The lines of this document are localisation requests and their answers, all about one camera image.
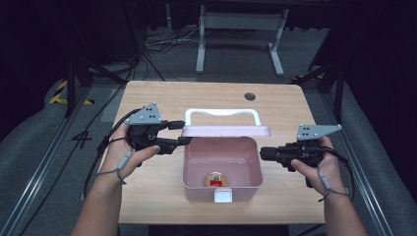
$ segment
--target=metal stand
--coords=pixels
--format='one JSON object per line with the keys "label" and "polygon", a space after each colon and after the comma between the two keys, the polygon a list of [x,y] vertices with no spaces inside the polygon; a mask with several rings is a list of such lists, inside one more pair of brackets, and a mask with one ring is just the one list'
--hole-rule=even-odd
{"label": "metal stand", "polygon": [[279,61],[277,47],[281,39],[282,31],[288,10],[282,14],[235,14],[235,13],[211,13],[206,12],[206,7],[200,10],[200,42],[197,55],[196,73],[201,74],[205,67],[206,42],[205,29],[239,29],[239,30],[275,30],[275,41],[268,44],[270,58],[278,76],[283,76],[281,62]]}

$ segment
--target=white handle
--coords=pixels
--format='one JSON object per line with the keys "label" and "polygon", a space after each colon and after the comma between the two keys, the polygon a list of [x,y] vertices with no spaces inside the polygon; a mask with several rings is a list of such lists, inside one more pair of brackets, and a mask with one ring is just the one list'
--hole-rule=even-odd
{"label": "white handle", "polygon": [[254,109],[199,109],[199,108],[190,108],[185,112],[185,125],[191,125],[191,114],[192,113],[204,113],[208,115],[215,116],[231,116],[236,114],[247,114],[251,113],[255,118],[255,125],[260,126],[261,120],[258,111]]}

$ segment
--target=pink plastic basket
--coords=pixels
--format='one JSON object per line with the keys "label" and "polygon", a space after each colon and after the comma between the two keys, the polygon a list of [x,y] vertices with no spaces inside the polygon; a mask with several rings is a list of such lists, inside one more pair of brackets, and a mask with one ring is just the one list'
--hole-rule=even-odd
{"label": "pink plastic basket", "polygon": [[[234,115],[252,113],[256,126],[191,126],[191,114]],[[257,143],[249,136],[270,136],[251,109],[190,109],[186,112],[183,137],[193,137],[185,147],[183,182],[190,201],[231,203],[249,201],[263,183]],[[206,187],[212,172],[228,179],[227,187]]]}

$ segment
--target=wrist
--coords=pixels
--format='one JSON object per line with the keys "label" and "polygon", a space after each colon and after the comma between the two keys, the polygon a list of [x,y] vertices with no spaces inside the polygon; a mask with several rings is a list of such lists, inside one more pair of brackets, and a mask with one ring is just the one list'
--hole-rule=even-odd
{"label": "wrist", "polygon": [[345,201],[350,202],[349,195],[345,192],[334,192],[329,191],[328,195],[324,198],[325,203],[329,204],[339,204]]}
{"label": "wrist", "polygon": [[92,191],[99,191],[103,194],[111,194],[121,188],[122,182],[117,177],[117,173],[109,173],[103,175],[97,175],[92,185]]}

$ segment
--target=gray mount plate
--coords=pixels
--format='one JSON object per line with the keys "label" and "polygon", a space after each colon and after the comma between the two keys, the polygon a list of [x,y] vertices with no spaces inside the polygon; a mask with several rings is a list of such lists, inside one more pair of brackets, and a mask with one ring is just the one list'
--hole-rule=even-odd
{"label": "gray mount plate", "polygon": [[341,125],[300,125],[300,127],[298,127],[297,140],[316,140],[341,129]]}
{"label": "gray mount plate", "polygon": [[155,102],[144,106],[140,111],[125,120],[125,124],[127,125],[154,125],[160,124],[161,122],[162,119],[160,118],[159,110]]}

